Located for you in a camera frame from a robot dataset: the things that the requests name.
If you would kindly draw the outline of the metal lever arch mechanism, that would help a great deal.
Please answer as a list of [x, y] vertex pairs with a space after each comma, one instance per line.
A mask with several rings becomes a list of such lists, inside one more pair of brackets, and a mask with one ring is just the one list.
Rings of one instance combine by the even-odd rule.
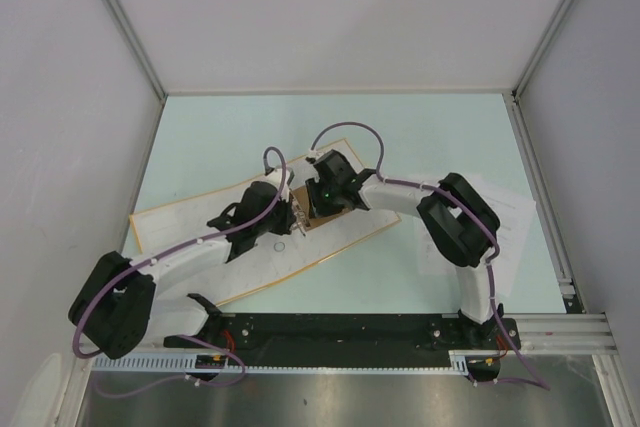
[[295, 226], [303, 236], [306, 236], [310, 228], [307, 214], [294, 196], [291, 197], [290, 203], [295, 218]]

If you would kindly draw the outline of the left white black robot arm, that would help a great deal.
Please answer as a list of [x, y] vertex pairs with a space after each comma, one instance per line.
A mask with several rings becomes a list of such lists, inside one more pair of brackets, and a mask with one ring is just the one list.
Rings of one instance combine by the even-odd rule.
[[291, 234], [294, 222], [287, 183], [259, 180], [210, 220], [200, 237], [148, 257], [102, 255], [68, 312], [74, 355], [119, 359], [149, 340], [169, 348], [214, 344], [222, 329], [216, 304], [197, 292], [171, 298], [169, 290], [230, 264], [265, 234]]

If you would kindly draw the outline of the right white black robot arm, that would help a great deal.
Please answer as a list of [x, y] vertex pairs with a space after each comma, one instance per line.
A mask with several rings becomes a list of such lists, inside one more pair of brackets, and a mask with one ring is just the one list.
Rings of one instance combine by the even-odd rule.
[[487, 266], [500, 248], [501, 226], [494, 210], [461, 175], [450, 173], [437, 185], [391, 179], [374, 169], [356, 171], [337, 150], [313, 152], [306, 161], [315, 176], [306, 181], [310, 216], [343, 210], [392, 211], [423, 222], [439, 254], [456, 268], [461, 294], [463, 340], [484, 348], [497, 336], [495, 281]]

